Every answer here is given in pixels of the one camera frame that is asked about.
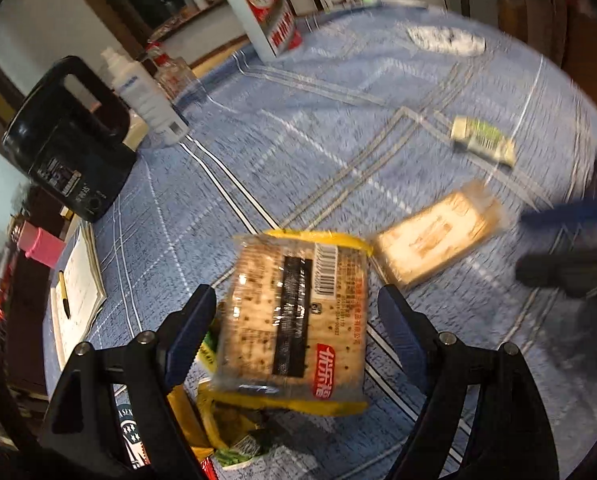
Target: pen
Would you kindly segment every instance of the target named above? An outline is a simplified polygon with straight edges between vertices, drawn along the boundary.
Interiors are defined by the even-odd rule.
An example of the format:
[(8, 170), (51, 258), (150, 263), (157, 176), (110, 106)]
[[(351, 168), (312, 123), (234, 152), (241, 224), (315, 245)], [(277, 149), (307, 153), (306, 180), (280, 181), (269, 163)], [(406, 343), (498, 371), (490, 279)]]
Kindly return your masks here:
[(65, 286), (65, 276), (62, 270), (58, 272), (58, 285), (60, 288), (60, 297), (61, 300), (63, 300), (63, 309), (65, 310), (65, 315), (67, 316), (67, 319), (69, 319), (69, 301), (67, 301), (67, 287)]

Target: open notebook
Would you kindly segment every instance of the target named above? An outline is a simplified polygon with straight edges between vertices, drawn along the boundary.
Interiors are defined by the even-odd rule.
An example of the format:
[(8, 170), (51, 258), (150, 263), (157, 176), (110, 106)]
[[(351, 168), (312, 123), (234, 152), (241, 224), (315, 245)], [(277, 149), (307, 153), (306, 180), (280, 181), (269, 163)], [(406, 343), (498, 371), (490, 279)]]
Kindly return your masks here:
[(74, 347), (89, 332), (107, 298), (102, 285), (92, 225), (82, 221), (74, 236), (76, 243), (63, 271), (69, 301), (69, 319), (63, 308), (58, 286), (50, 289), (54, 339), (61, 370)]

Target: blue tablecloth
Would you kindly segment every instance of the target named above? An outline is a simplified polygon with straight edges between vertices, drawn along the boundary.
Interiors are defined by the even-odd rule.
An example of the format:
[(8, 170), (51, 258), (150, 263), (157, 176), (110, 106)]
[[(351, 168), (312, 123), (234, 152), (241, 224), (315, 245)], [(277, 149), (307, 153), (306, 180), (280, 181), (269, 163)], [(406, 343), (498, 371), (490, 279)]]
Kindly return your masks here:
[[(437, 32), (444, 46), (421, 43), (412, 27), (432, 27), (416, 30)], [(96, 348), (156, 329), (198, 283), (213, 283), (222, 297), (238, 233), (278, 223), (366, 236), (475, 177), (488, 181), (514, 218), (583, 193), (597, 153), (597, 109), (523, 44), (440, 9), (386, 4), (301, 20), (301, 30), (302, 46), (277, 61), (264, 66), (245, 48), (182, 98), (197, 143), (182, 142), (192, 155), (181, 146), (139, 153), (94, 227), (108, 294), (88, 336)], [(456, 40), (461, 30), (469, 37)], [(482, 40), (482, 53), (439, 52)], [(513, 136), (516, 168), (454, 152), (456, 115)], [(514, 265), (529, 250), (593, 244), (597, 225), (540, 234), (514, 225), (408, 293), (415, 310), (467, 344), (497, 348), (511, 339), (521, 347), (547, 407), (562, 476), (597, 438), (597, 306), (529, 290), (515, 282)], [(383, 478), (424, 398), (385, 339), (379, 285), (372, 273), (367, 411), (278, 413), (274, 452), (248, 468), (219, 471), (221, 478)], [(52, 392), (59, 371), (50, 315), (44, 350)], [(194, 365), (190, 391), (203, 376)], [(465, 449), (475, 395), (447, 472)]]

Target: metal screw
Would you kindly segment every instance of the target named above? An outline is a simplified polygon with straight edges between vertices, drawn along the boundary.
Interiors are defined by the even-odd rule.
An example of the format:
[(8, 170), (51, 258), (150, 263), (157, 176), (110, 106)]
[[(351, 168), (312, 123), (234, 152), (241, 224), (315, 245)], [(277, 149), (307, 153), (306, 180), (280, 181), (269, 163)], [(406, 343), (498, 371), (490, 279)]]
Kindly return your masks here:
[(74, 347), (74, 351), (76, 352), (76, 355), (85, 355), (88, 351), (90, 351), (91, 347), (92, 345), (90, 345), (87, 341), (83, 341)]
[(141, 345), (151, 343), (155, 338), (156, 334), (151, 330), (145, 330), (136, 336), (136, 340), (141, 343)]
[(503, 346), (502, 349), (505, 351), (507, 355), (517, 355), (520, 350), (514, 343), (507, 341)]
[(438, 338), (440, 339), (440, 342), (443, 343), (443, 345), (447, 346), (453, 345), (456, 341), (458, 341), (456, 336), (451, 332), (441, 332), (440, 334), (438, 334)]

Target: pink container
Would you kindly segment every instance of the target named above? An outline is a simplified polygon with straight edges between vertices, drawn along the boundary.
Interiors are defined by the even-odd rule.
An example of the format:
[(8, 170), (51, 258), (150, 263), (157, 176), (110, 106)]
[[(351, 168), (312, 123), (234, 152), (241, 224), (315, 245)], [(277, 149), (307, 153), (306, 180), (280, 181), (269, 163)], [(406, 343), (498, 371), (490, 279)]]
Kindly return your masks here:
[(65, 242), (48, 233), (45, 229), (25, 222), (18, 240), (18, 247), (21, 251), (25, 251), (27, 258), (36, 260), (53, 269), (56, 267), (56, 262), (63, 249), (65, 249)]

